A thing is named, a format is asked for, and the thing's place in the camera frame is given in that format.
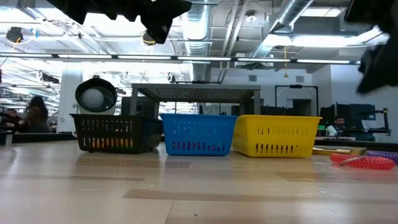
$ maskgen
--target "white ball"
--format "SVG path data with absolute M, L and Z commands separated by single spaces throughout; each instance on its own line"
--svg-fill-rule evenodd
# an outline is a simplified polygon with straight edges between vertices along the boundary
M 101 91 L 91 88 L 83 92 L 81 100 L 86 107 L 97 108 L 104 103 L 104 95 Z

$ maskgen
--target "red coiled cable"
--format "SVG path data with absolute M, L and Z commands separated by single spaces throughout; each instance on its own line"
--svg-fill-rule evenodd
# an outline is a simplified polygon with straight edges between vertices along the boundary
M 395 162 L 393 160 L 383 157 L 352 156 L 334 153 L 330 155 L 330 160 L 339 165 L 357 167 L 362 169 L 391 170 L 395 167 Z

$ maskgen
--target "blue basket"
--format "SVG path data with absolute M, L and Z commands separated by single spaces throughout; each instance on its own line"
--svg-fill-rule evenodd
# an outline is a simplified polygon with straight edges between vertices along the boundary
M 167 154 L 225 156 L 237 116 L 161 114 Z

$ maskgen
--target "person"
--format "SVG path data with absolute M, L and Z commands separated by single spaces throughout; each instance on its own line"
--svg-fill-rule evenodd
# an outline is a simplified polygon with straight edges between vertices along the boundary
M 3 118 L 1 120 L 2 124 L 4 124 L 5 126 L 7 126 L 9 128 L 15 127 L 15 123 L 19 122 L 20 120 L 22 120 L 22 118 L 20 116 L 18 116 L 18 112 L 15 109 L 7 109 L 5 112 L 6 112 L 6 114 L 8 114 L 11 117 L 13 117 L 13 119 L 11 119 L 11 118 Z
M 329 136 L 342 136 L 344 135 L 344 131 L 346 131 L 345 119 L 342 116 L 335 117 L 335 123 L 329 127 L 327 127 L 329 132 Z
M 19 124 L 26 124 L 28 126 L 28 133 L 49 133 L 50 128 L 47 125 L 49 118 L 49 111 L 44 104 L 41 96 L 35 96 L 30 101 L 26 118 L 19 122 Z

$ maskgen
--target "doorway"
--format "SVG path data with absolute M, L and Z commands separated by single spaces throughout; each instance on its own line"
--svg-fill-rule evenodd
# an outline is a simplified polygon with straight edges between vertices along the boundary
M 293 100 L 293 110 L 296 116 L 312 116 L 311 100 Z

